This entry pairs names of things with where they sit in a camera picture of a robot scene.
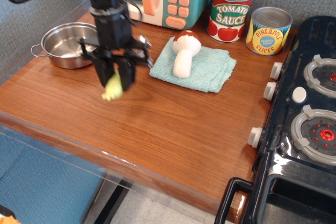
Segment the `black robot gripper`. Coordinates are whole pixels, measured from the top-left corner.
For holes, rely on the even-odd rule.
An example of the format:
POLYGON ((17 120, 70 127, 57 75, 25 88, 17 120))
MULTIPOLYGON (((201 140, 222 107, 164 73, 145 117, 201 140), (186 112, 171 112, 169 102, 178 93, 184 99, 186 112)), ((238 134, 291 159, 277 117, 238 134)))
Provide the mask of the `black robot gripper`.
POLYGON ((92 63, 103 87, 116 72, 120 76, 122 90, 126 91, 135 81, 136 64, 153 66, 148 54, 150 42, 142 37, 132 37, 131 20, 126 12, 91 11, 97 34, 88 38, 78 39, 82 47, 82 55, 92 59, 92 63), (113 50, 123 49, 125 57, 112 56, 113 50))

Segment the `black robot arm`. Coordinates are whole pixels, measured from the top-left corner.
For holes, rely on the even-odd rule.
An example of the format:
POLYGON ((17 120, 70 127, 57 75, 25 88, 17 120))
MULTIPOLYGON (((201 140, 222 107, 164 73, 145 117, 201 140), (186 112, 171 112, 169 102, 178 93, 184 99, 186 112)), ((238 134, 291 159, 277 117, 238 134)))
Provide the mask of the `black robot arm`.
POLYGON ((132 0, 89 0, 89 9, 94 17, 97 34, 80 38, 83 59, 91 60, 102 86, 103 99, 121 97, 135 81, 137 66, 152 67, 148 55, 151 43, 141 36, 132 36, 128 4, 132 0))

